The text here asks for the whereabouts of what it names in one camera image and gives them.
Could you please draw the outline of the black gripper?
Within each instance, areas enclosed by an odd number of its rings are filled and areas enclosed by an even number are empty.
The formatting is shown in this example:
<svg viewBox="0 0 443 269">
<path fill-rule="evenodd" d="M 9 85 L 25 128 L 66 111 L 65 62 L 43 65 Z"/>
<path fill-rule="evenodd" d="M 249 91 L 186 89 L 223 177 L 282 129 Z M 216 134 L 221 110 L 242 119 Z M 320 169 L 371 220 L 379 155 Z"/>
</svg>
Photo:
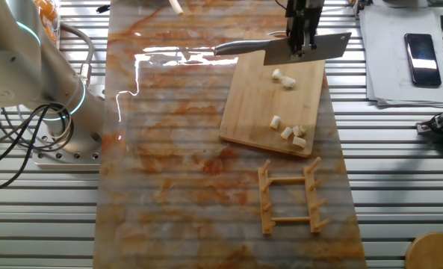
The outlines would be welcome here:
<svg viewBox="0 0 443 269">
<path fill-rule="evenodd" d="M 317 48 L 315 34 L 323 5 L 324 0 L 288 0 L 285 33 L 291 42 L 291 54 L 301 55 Z"/>
</svg>

